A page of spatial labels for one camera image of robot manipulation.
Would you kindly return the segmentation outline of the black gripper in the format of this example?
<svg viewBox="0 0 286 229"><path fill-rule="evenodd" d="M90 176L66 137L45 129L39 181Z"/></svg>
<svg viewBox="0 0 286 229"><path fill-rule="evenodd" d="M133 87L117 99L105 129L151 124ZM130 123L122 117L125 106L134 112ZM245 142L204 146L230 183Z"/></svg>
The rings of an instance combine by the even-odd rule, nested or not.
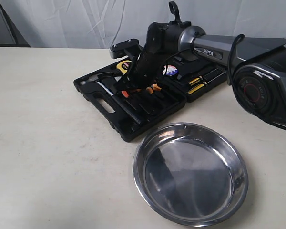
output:
<svg viewBox="0 0 286 229"><path fill-rule="evenodd" d="M181 26L174 22L153 22L149 25L146 44L127 73L132 88L143 89L153 83L168 57L179 52L180 34Z"/></svg>

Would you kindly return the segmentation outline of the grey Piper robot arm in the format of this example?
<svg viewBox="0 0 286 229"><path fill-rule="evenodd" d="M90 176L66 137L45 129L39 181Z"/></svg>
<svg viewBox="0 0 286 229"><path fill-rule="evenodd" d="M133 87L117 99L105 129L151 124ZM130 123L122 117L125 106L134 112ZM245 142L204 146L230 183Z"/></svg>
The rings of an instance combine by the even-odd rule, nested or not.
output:
<svg viewBox="0 0 286 229"><path fill-rule="evenodd" d="M286 39L208 35L190 22L152 23L128 71L136 87L152 83L173 56L204 59L227 70L237 102L263 122L286 131Z"/></svg>

